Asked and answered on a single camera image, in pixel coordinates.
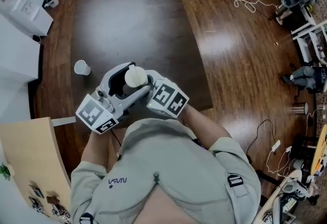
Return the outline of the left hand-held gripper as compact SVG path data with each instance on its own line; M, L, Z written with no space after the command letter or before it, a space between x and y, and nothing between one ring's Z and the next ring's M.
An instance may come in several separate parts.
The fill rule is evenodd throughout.
M135 62L119 64L109 70L100 85L87 94L76 111L80 120L92 131L103 134L121 123L124 111L149 93L149 84L131 88L125 82L125 74ZM120 96L109 93L120 93Z

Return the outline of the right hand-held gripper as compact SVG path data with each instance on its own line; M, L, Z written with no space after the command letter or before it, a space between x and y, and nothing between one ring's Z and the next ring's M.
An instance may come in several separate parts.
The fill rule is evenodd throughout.
M155 70L145 70L146 85L154 85L147 108L171 118L177 118L189 101L189 97L172 81Z

